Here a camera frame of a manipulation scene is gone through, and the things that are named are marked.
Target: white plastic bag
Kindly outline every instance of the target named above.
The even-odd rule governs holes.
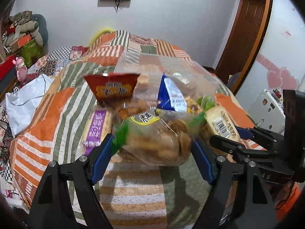
[[[6,93],[7,116],[14,138],[30,124],[35,109],[52,82],[53,79],[41,74],[24,85],[16,94]]]

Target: blue gripper pad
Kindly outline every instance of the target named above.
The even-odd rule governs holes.
[[[213,166],[209,161],[208,157],[204,154],[197,140],[193,141],[191,152],[202,178],[206,180],[209,184],[212,184],[217,177],[217,173],[213,173]]]
[[[237,130],[239,136],[244,140],[252,139],[254,136],[253,133],[251,133],[249,129],[236,126],[236,130]]]
[[[112,151],[111,151],[111,142],[114,139],[114,136],[112,135],[106,145],[104,146],[104,149],[102,150],[101,154],[99,155],[98,159],[96,160],[94,167],[93,167],[93,175],[92,175],[92,183],[97,184],[99,180],[101,180],[104,176],[104,173],[106,171],[106,168],[109,164],[109,161],[112,157]]]

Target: heart decoration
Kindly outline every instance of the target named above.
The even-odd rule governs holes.
[[[289,90],[297,90],[299,87],[299,81],[296,77],[292,77],[290,75],[290,71],[283,67],[280,70],[280,78],[283,80],[282,89],[289,89]]]
[[[280,89],[283,86],[282,78],[277,76],[274,70],[268,71],[267,81],[269,89]]]

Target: orange box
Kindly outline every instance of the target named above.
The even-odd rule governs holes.
[[[26,36],[23,36],[19,40],[17,40],[14,44],[11,46],[12,52],[17,51],[20,47],[24,46],[27,42],[31,41],[31,35],[27,34]]]

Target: green box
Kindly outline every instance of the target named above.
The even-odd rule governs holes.
[[[21,48],[21,51],[18,52],[18,55],[24,58],[24,63],[27,68],[30,68],[39,58],[43,56],[42,48],[37,45],[34,39],[26,43]]]

